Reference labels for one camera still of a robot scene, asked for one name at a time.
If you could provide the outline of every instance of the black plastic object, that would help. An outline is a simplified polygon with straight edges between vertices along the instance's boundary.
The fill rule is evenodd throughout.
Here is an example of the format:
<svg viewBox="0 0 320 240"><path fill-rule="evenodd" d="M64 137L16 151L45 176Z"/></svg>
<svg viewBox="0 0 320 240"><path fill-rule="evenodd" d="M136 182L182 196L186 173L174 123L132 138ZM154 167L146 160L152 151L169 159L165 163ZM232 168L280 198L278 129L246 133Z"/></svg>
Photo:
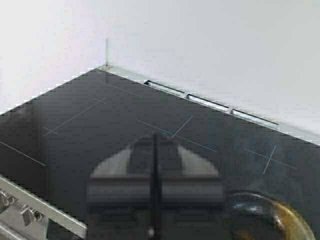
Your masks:
<svg viewBox="0 0 320 240"><path fill-rule="evenodd" d="M211 239L215 229L199 224L212 224L224 200L212 163L163 135L144 136L91 174L87 239Z"/></svg>

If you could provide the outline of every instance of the induction cooktop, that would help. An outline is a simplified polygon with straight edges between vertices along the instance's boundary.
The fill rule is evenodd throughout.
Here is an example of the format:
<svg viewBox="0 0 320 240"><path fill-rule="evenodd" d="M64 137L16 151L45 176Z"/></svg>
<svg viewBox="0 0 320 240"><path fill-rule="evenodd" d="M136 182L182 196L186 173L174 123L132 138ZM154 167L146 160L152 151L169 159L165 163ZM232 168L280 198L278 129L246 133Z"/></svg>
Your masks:
<svg viewBox="0 0 320 240"><path fill-rule="evenodd" d="M69 239L76 227L55 222L86 224L94 168L153 133L209 160L226 191L282 201L319 235L319 146L100 69L0 116L0 175L59 210L47 238Z"/></svg>

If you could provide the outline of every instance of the thin metal rod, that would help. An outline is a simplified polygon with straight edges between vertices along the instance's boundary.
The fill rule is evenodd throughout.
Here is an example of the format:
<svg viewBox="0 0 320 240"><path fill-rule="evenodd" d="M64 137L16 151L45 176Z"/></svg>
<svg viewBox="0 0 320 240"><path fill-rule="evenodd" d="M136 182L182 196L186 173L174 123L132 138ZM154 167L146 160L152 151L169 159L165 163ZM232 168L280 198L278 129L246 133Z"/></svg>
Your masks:
<svg viewBox="0 0 320 240"><path fill-rule="evenodd" d="M77 236L83 239L86 237L87 226L85 224L58 210L22 187L17 186L1 174L0 188Z"/></svg>

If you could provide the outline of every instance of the black glass cooktop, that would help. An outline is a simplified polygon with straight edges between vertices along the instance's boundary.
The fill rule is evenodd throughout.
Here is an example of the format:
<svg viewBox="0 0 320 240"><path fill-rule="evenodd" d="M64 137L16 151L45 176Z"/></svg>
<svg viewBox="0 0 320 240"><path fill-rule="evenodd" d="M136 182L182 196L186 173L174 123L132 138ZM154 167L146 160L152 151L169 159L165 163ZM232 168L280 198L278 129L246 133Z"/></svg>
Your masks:
<svg viewBox="0 0 320 240"><path fill-rule="evenodd" d="M89 175L160 132L211 161L227 191L291 205L320 233L320 147L101 70L0 116L0 174L85 221Z"/></svg>

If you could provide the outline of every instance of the white wall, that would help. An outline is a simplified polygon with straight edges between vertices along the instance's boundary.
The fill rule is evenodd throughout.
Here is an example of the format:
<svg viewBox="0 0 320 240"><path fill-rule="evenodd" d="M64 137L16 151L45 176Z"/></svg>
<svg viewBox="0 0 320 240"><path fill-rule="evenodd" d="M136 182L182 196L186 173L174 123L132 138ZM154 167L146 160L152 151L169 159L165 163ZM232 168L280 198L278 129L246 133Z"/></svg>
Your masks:
<svg viewBox="0 0 320 240"><path fill-rule="evenodd" d="M113 65L320 134L319 1L4 1L0 109L102 64L108 38Z"/></svg>

